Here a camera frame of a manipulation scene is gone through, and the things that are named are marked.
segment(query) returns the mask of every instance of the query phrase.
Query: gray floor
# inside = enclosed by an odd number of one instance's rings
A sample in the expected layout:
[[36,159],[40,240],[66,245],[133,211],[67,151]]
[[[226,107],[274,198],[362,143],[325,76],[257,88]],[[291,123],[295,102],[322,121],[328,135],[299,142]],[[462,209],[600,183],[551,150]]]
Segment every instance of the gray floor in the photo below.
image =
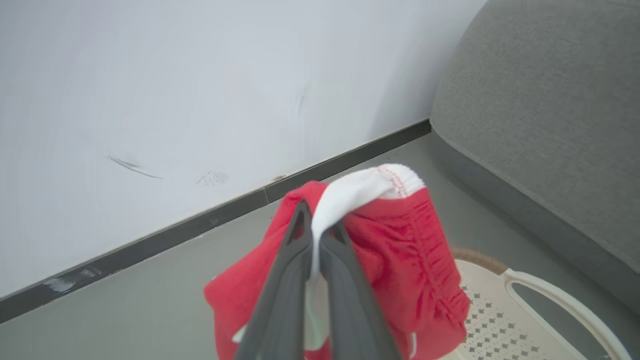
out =
[[[422,176],[452,245],[499,258],[565,289],[640,359],[640,321],[533,235],[433,162],[429,135],[348,170],[403,163]],[[260,242],[277,204],[254,211],[0,325],[0,359],[216,359],[213,314],[202,288]],[[523,296],[590,359],[603,350],[557,306]]]

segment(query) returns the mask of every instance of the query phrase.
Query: dark gray baseboard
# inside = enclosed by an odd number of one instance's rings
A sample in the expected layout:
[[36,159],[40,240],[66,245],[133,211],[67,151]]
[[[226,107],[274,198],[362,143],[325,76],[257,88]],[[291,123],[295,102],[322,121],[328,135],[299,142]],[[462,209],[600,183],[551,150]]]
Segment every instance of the dark gray baseboard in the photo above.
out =
[[[48,304],[98,280],[180,245],[215,227],[281,199],[309,181],[320,181],[431,132],[429,120],[402,129],[92,259],[0,301],[0,323]],[[53,284],[67,284],[63,290]]]

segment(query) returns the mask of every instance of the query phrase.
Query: red garment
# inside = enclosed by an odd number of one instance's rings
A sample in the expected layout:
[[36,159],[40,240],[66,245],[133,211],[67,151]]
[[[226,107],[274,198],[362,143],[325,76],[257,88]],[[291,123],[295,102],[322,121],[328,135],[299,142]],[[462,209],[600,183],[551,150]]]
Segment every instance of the red garment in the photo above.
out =
[[[251,317],[296,205],[304,199],[314,212],[326,187],[308,183],[288,193],[263,242],[205,287],[220,360],[233,359],[232,336]],[[437,359],[464,341],[469,299],[427,188],[405,199],[376,199],[348,214],[344,225],[405,359],[413,332],[416,360]],[[330,359],[329,341],[305,357]]]

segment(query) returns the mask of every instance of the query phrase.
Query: white fabric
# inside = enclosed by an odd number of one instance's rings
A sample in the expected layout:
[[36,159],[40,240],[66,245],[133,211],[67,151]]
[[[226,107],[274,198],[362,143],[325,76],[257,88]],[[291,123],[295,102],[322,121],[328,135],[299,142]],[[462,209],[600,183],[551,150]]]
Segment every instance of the white fabric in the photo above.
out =
[[[321,348],[329,336],[327,283],[320,274],[322,234],[349,212],[375,199],[402,199],[423,187],[422,180],[410,168],[384,164],[345,175],[324,190],[311,222],[314,243],[311,275],[305,290],[305,350]],[[240,342],[245,328],[246,325],[234,335],[233,341]]]

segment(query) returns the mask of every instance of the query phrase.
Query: beige plastic basket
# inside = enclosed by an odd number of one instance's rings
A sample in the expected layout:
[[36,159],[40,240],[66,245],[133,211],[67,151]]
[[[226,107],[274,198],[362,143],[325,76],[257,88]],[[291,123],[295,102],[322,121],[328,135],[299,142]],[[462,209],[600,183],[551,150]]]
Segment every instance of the beige plastic basket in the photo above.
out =
[[585,326],[612,360],[631,357],[591,310],[557,286],[514,271],[470,249],[452,249],[462,288],[471,299],[467,339],[446,360],[587,360],[514,291],[533,289],[563,307]]

